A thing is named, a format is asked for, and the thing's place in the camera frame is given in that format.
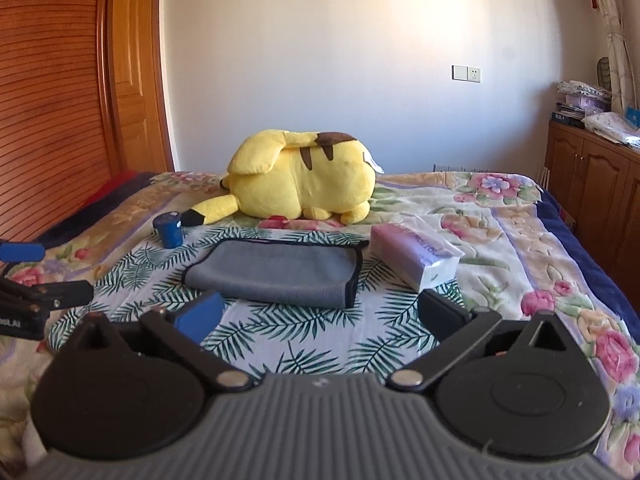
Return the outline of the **palm leaf print cloth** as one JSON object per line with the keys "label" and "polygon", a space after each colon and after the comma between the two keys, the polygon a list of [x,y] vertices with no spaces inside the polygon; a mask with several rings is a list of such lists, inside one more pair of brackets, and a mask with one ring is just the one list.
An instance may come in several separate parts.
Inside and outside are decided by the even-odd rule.
{"label": "palm leaf print cloth", "polygon": [[[152,235],[132,248],[94,286],[88,306],[73,308],[52,325],[47,342],[58,351],[90,312],[112,322],[134,322],[152,307],[179,311],[198,291],[182,274],[214,245],[232,236],[294,243],[347,245],[364,242],[363,229],[277,231],[238,226],[193,228],[182,246],[165,249]],[[255,378],[267,373],[373,373],[385,379],[436,347],[436,338],[418,318],[418,295],[385,263],[363,254],[353,307],[298,308],[224,298],[222,317],[202,347]]]}

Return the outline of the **dark blue blanket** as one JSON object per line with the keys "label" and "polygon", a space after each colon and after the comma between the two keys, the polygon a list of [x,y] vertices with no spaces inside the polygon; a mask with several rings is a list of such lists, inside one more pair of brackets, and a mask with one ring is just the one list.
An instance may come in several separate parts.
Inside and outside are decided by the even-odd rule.
{"label": "dark blue blanket", "polygon": [[137,177],[123,184],[102,200],[87,207],[81,205],[78,211],[55,226],[44,231],[36,238],[36,242],[46,249],[58,247],[87,231],[96,222],[116,209],[124,200],[133,196],[142,188],[146,188],[155,177],[155,172],[138,172]]}

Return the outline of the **pink tissue pack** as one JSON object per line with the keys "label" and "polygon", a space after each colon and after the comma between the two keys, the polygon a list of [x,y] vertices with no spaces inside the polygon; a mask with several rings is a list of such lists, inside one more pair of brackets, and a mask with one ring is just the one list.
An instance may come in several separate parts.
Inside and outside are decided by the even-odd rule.
{"label": "pink tissue pack", "polygon": [[453,280],[464,256],[461,249],[415,214],[402,214],[398,220],[371,226],[370,248],[415,292]]}

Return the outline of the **floral bed quilt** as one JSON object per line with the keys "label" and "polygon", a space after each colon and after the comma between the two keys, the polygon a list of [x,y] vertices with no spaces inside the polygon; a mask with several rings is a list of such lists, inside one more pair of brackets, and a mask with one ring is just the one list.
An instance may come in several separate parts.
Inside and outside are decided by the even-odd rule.
{"label": "floral bed quilt", "polygon": [[[13,281],[35,284],[99,281],[145,238],[153,219],[186,210],[221,192],[214,174],[166,172],[124,200],[87,231],[47,249],[43,260],[6,268]],[[554,311],[603,380],[613,408],[597,456],[625,478],[639,472],[639,321],[634,309],[560,218],[559,206],[524,176],[431,172],[378,180],[368,218],[257,220],[236,214],[216,226],[277,231],[363,229],[415,214],[464,256],[440,292],[463,307],[505,318]]]}

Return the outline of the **grey folded towel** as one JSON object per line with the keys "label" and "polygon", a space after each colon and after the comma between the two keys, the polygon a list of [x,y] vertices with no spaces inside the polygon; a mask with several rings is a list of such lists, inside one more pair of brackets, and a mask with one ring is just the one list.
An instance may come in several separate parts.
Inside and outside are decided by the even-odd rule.
{"label": "grey folded towel", "polygon": [[355,304],[364,246],[229,238],[186,268],[182,281],[264,304],[345,310]]}

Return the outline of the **red blanket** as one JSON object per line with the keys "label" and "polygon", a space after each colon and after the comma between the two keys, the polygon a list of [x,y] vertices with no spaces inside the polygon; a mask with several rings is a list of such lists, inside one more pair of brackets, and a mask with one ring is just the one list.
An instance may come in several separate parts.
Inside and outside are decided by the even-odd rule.
{"label": "red blanket", "polygon": [[111,180],[107,181],[102,185],[96,192],[90,195],[83,203],[82,206],[87,207],[91,204],[102,200],[105,196],[117,190],[123,184],[131,181],[135,177],[137,177],[138,173],[134,170],[126,170],[121,172],[115,177],[112,177]]}

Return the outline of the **blue cylindrical container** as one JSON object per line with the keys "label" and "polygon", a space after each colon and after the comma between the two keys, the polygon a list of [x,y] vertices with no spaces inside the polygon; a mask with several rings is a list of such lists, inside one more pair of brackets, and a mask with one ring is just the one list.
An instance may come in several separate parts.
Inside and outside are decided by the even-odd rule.
{"label": "blue cylindrical container", "polygon": [[174,249],[183,244],[182,221],[179,211],[167,211],[153,219],[153,229],[160,237],[165,249]]}

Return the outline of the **wooden wardrobe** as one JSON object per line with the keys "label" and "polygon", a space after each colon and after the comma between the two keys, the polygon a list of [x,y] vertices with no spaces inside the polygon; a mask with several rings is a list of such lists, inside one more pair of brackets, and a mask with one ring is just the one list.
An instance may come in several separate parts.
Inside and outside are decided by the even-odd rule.
{"label": "wooden wardrobe", "polygon": [[32,240],[126,171],[173,170],[160,0],[1,0],[1,234]]}

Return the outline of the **yellow Pikachu plush toy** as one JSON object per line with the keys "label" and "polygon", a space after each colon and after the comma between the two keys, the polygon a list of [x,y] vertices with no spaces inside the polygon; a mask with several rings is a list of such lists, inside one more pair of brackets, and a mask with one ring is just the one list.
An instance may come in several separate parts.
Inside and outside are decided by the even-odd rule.
{"label": "yellow Pikachu plush toy", "polygon": [[234,153],[220,182],[227,194],[192,206],[181,221],[205,226],[241,211],[261,219],[337,216],[348,226],[367,218],[376,177],[383,172],[347,133],[264,130]]}

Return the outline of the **wooden sideboard cabinet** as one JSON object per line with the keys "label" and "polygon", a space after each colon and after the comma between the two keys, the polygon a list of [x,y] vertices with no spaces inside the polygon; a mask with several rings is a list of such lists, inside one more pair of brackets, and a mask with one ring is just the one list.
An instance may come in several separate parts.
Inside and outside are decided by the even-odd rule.
{"label": "wooden sideboard cabinet", "polygon": [[549,122],[549,192],[574,220],[582,248],[639,307],[639,154]]}

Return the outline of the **white plastic bag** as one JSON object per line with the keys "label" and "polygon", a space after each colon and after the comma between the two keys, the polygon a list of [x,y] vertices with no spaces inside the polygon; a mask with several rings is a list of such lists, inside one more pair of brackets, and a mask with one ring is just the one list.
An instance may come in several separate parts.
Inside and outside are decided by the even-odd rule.
{"label": "white plastic bag", "polygon": [[586,116],[582,122],[587,130],[609,141],[638,150],[640,148],[639,129],[615,112],[605,112]]}

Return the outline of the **stack of folded linens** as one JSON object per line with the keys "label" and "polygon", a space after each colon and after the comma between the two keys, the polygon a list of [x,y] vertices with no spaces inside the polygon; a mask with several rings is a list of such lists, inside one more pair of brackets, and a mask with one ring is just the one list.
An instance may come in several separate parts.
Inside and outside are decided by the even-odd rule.
{"label": "stack of folded linens", "polygon": [[611,92],[579,80],[561,80],[555,85],[556,112],[571,120],[607,113],[611,110]]}

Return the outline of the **patterned window curtain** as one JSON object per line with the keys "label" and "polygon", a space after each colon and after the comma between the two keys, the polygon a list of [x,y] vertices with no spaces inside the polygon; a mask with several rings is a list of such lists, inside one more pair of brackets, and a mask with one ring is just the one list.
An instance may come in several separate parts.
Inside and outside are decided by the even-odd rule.
{"label": "patterned window curtain", "polygon": [[624,27],[622,0],[597,0],[608,42],[610,62],[612,110],[625,115],[628,107],[636,104],[634,71],[628,51]]}

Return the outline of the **white wall socket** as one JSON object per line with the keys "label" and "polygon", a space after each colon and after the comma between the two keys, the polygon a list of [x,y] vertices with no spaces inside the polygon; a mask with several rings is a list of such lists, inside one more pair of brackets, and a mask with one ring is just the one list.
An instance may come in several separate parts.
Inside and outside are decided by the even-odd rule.
{"label": "white wall socket", "polygon": [[479,84],[482,81],[482,72],[479,68],[454,65],[451,69],[451,75],[453,80],[475,82]]}

